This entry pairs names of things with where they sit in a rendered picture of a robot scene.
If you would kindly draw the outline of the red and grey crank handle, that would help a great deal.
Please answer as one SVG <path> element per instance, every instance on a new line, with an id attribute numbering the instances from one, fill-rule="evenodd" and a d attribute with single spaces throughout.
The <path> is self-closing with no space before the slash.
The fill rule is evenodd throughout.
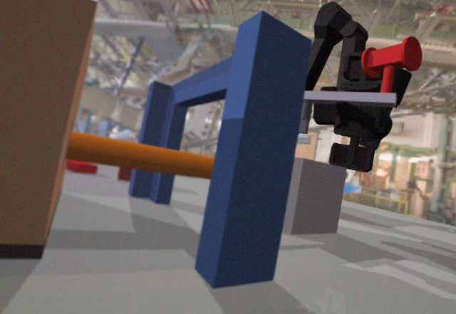
<path id="1" fill-rule="evenodd" d="M 345 101 L 358 106 L 395 108 L 397 95 L 391 91 L 394 70 L 401 68 L 406 68 L 408 71 L 418 70 L 422 56 L 419 40 L 413 36 L 405 38 L 403 43 L 394 46 L 382 49 L 367 48 L 362 53 L 361 66 L 369 78 L 376 78 L 383 72 L 380 93 L 305 90 L 299 133 L 308 134 L 313 103 L 336 104 L 337 101 Z"/>

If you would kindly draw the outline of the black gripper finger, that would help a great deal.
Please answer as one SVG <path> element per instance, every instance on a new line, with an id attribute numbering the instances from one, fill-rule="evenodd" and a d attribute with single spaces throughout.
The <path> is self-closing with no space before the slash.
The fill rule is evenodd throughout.
<path id="1" fill-rule="evenodd" d="M 338 115 L 333 126 L 335 134 L 372 137 L 376 120 L 374 117 L 345 101 L 337 101 L 336 107 Z"/>
<path id="2" fill-rule="evenodd" d="M 340 90 L 338 90 L 338 92 L 379 93 L 380 92 L 380 83 L 375 80 L 355 81 L 355 82 L 346 81 L 341 84 Z"/>

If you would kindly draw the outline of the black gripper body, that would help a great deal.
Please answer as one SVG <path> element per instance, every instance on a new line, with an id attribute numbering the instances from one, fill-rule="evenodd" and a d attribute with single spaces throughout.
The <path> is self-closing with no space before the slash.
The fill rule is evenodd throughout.
<path id="1" fill-rule="evenodd" d="M 343 77 L 349 81 L 382 80 L 383 72 L 381 72 L 376 78 L 369 78 L 365 75 L 361 66 L 362 53 L 363 51 L 348 53 L 346 55 L 343 67 Z M 385 134 L 385 126 L 388 122 L 388 107 L 354 106 L 376 119 L 373 135 L 378 133 Z M 331 147 L 329 164 L 334 164 L 359 172 L 368 173 L 371 171 L 375 148 L 359 146 L 359 142 L 366 142 L 367 137 L 349 135 L 341 136 L 350 137 L 350 143 L 349 145 L 344 145 L 334 142 Z"/>

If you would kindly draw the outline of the blue post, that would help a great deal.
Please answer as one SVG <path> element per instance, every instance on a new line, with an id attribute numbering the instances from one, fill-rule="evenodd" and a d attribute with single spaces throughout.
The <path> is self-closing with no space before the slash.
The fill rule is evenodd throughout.
<path id="1" fill-rule="evenodd" d="M 249 284 L 274 280 L 312 40 L 292 28 L 279 116 Z"/>

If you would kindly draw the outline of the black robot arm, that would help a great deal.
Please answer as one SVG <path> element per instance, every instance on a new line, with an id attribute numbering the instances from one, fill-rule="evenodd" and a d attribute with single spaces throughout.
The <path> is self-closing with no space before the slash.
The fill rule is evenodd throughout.
<path id="1" fill-rule="evenodd" d="M 338 92 L 342 83 L 349 81 L 343 77 L 343 67 L 348 53 L 357 53 L 366 49 L 368 32 L 352 16 L 336 2 L 328 2 L 318 11 L 314 24 L 314 42 L 311 46 L 309 68 L 306 77 L 305 90 L 313 90 L 319 80 L 319 76 L 331 54 L 332 48 L 341 40 L 342 51 L 340 67 L 336 87 L 321 87 L 321 91 Z M 404 69 L 395 69 L 393 74 L 392 93 L 396 93 L 397 107 L 405 94 L 406 88 L 412 77 L 412 73 Z M 366 142 L 359 142 L 364 147 L 378 149 L 380 141 L 390 133 L 393 122 L 390 113 L 393 108 L 388 108 L 388 122 L 385 126 L 385 134 L 378 133 L 367 137 Z M 318 125 L 334 125 L 338 110 L 336 104 L 313 104 L 313 118 Z"/>

